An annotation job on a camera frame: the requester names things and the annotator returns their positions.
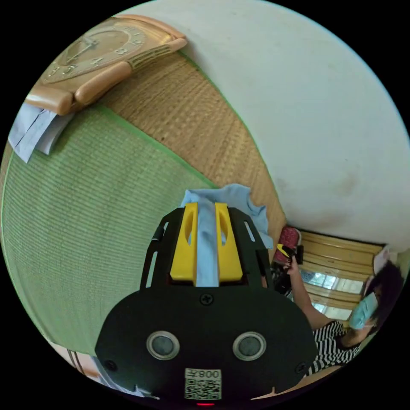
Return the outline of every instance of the screw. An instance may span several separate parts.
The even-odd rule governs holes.
[[[306,371],[306,364],[305,363],[302,362],[302,363],[299,363],[296,366],[295,372],[297,374],[304,373],[305,371]]]
[[[209,293],[204,293],[201,295],[199,298],[199,301],[204,305],[204,306],[209,306],[214,302],[214,297],[209,294]]]
[[[111,372],[116,372],[118,369],[117,365],[112,360],[106,360],[104,362],[104,366],[107,368],[107,370],[110,370]]]

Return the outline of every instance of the white wall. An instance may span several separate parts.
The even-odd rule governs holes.
[[[127,12],[187,35],[184,52],[248,126],[290,224],[410,247],[408,135],[346,44],[259,0],[156,0]]]

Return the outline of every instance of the yellow bracket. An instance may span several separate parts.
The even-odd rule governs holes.
[[[173,280],[192,282],[196,286],[197,237],[198,203],[195,202],[185,205],[170,272]]]
[[[242,268],[240,266],[228,206],[227,204],[216,203],[215,211],[217,217],[219,283],[240,281],[242,278]],[[222,244],[222,232],[226,238],[224,245]]]

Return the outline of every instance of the surgical mask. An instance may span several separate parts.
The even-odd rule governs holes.
[[[366,322],[372,317],[372,314],[375,312],[377,306],[378,302],[374,293],[366,296],[353,310],[350,316],[349,326],[355,330],[366,327]]]

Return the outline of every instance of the window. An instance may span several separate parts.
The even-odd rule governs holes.
[[[288,296],[293,302],[293,296],[290,294]],[[313,303],[313,307],[318,310],[320,313],[323,313],[329,319],[336,319],[336,320],[348,320],[351,315],[351,310],[349,309],[340,309],[337,307],[325,306],[321,305],[320,303]]]
[[[316,285],[330,290],[360,294],[364,283],[350,279],[337,278],[336,276],[326,275],[319,272],[310,272],[301,269],[301,276],[305,283]]]

